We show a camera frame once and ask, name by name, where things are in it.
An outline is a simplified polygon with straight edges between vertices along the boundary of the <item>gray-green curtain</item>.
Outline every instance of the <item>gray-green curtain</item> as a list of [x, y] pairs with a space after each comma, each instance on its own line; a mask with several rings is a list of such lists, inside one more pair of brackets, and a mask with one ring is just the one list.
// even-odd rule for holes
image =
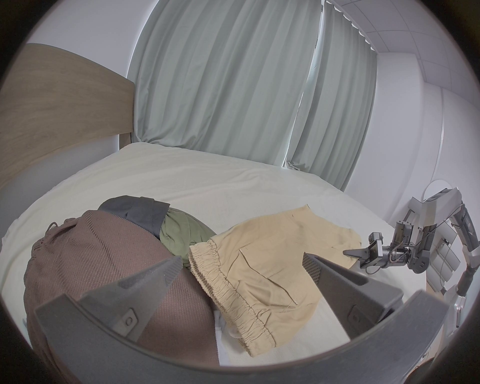
[[372, 109], [376, 53], [351, 21], [325, 2], [320, 38], [291, 133], [288, 167], [344, 190]]
[[282, 165], [320, 0], [162, 0], [136, 81], [134, 141]]

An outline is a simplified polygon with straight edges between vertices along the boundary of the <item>dark gray garment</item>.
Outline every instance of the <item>dark gray garment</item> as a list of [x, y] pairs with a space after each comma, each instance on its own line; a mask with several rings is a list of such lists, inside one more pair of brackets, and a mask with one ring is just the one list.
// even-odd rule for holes
[[149, 197], [119, 196], [108, 199], [98, 207], [142, 227], [160, 240], [160, 230], [170, 204]]

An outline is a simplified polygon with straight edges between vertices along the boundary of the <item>mattress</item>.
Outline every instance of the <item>mattress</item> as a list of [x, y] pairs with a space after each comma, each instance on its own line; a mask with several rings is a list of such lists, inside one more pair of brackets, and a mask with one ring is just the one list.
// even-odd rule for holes
[[[394, 232], [373, 212], [315, 175], [188, 149], [133, 143], [47, 192], [12, 223], [2, 239], [0, 290], [12, 319], [27, 340], [23, 276], [32, 245], [43, 237], [50, 223], [61, 224], [67, 218], [79, 217], [120, 195], [168, 202], [216, 233], [252, 217], [305, 204], [316, 215], [354, 229], [363, 246], [373, 231], [382, 232], [385, 239], [391, 239]], [[353, 269], [360, 271], [357, 265]], [[402, 289], [403, 300], [426, 288], [425, 274], [416, 275], [406, 266], [383, 269], [372, 277]], [[348, 341], [322, 299], [312, 319], [284, 346], [251, 358], [224, 329], [221, 349], [227, 354], [227, 360], [223, 359], [227, 364], [251, 366], [306, 358]]]

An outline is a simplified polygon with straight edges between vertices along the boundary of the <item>pile of clothes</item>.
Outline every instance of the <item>pile of clothes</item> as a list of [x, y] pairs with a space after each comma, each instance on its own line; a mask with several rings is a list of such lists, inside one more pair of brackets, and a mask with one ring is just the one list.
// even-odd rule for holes
[[258, 356], [290, 341], [322, 297], [302, 267], [303, 253], [350, 268], [355, 260], [342, 252], [360, 246], [357, 233], [316, 216], [307, 205], [215, 234], [167, 203], [112, 198], [61, 226], [52, 223], [34, 244], [24, 276], [28, 334], [44, 363], [74, 382], [48, 348], [35, 309], [62, 293], [78, 300], [181, 256], [184, 268], [137, 344], [183, 362], [218, 366], [214, 311], [219, 310], [230, 334], [250, 356]]

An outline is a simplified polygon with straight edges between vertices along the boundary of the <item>ceiling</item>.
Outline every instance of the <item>ceiling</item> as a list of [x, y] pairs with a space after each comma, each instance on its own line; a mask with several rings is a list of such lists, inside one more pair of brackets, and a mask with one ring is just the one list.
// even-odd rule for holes
[[480, 109], [480, 87], [451, 35], [420, 0], [330, 0], [359, 27], [377, 52], [417, 56], [423, 79]]

